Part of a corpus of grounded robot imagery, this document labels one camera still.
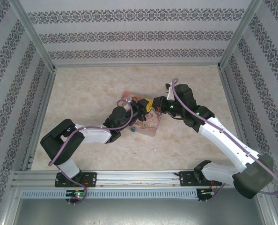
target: gray metal panel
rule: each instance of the gray metal panel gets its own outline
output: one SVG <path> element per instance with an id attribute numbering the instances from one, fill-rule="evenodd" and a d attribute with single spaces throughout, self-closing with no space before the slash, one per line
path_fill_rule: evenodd
<path id="1" fill-rule="evenodd" d="M 15 225 L 261 225 L 256 198 L 225 189 L 216 200 L 90 199 L 77 206 L 60 199 L 21 199 Z"/>

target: patterned wallpaper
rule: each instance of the patterned wallpaper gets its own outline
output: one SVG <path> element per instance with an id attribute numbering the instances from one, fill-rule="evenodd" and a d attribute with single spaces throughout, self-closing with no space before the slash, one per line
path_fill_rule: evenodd
<path id="1" fill-rule="evenodd" d="M 218 63 L 250 0 L 21 0 L 53 63 Z"/>
<path id="2" fill-rule="evenodd" d="M 0 209 L 20 170 L 50 72 L 10 4 L 0 0 Z"/>
<path id="3" fill-rule="evenodd" d="M 261 3 L 225 73 L 249 145 L 273 156 L 278 175 L 278 0 Z"/>

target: yellow object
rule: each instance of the yellow object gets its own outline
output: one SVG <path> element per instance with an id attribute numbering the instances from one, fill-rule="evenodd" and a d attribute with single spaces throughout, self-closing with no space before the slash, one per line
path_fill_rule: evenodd
<path id="1" fill-rule="evenodd" d="M 147 101 L 149 101 L 149 103 L 146 105 L 146 110 L 149 113 L 151 111 L 151 109 L 153 108 L 153 100 L 150 100 L 148 98 L 146 98 Z"/>

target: beige tile surface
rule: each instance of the beige tile surface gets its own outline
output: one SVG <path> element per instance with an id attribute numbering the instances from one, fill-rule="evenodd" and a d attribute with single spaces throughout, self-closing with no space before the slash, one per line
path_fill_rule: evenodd
<path id="1" fill-rule="evenodd" d="M 88 67 L 58 69 L 40 140 L 66 118 L 81 125 L 104 123 L 125 91 L 147 98 L 166 95 L 165 83 L 175 77 L 235 134 L 216 66 Z M 73 158 L 82 170 L 192 169 L 205 159 L 231 165 L 214 144 L 169 115 L 162 116 L 155 137 L 125 129 L 114 143 L 81 145 Z M 56 170 L 49 161 L 38 144 L 32 170 Z"/>

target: marble floor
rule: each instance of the marble floor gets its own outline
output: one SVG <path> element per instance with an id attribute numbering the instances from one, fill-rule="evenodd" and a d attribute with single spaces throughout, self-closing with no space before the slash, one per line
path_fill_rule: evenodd
<path id="1" fill-rule="evenodd" d="M 235 134 L 216 66 L 85 67 L 58 69 L 40 140 L 66 118 L 88 126 L 104 123 L 125 91 L 147 98 L 166 95 L 165 83 L 175 77 Z M 155 137 L 125 129 L 114 143 L 81 145 L 73 159 L 82 170 L 193 169 L 205 159 L 231 165 L 213 143 L 169 115 L 162 116 Z M 57 170 L 49 161 L 38 143 L 32 170 Z"/>

